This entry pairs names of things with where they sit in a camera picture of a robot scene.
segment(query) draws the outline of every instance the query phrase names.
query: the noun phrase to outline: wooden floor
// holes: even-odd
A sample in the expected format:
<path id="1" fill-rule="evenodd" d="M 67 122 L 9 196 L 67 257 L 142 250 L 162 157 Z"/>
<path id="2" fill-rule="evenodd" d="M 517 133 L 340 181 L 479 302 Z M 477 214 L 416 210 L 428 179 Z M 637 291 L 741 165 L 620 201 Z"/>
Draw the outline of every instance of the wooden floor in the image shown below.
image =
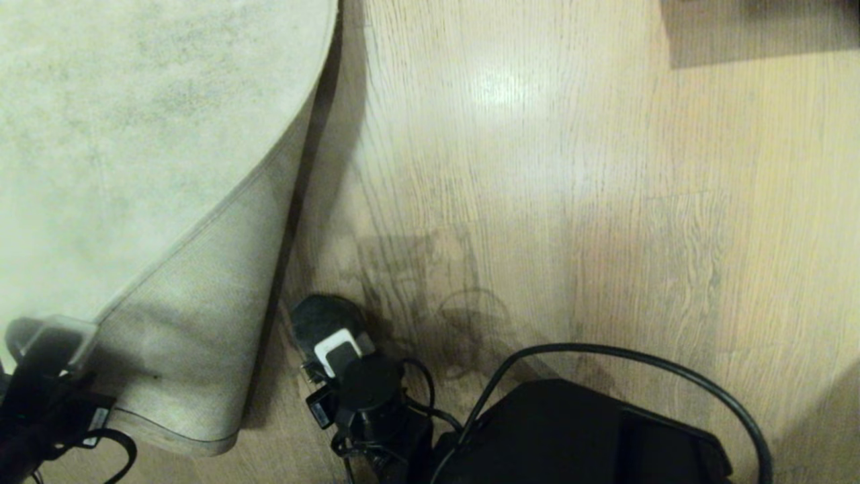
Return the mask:
<path id="1" fill-rule="evenodd" d="M 747 405 L 777 482 L 857 484 L 860 21 L 783 3 L 347 0 L 283 306 L 363 304 L 461 419 L 526 345 L 649 351 Z M 300 361 L 281 314 L 236 448 L 141 445 L 125 481 L 343 482 Z M 550 375 L 713 431 L 752 482 L 743 430 L 691 385 L 569 356 L 501 387 Z M 102 447 L 46 482 L 103 481 L 123 456 Z"/>

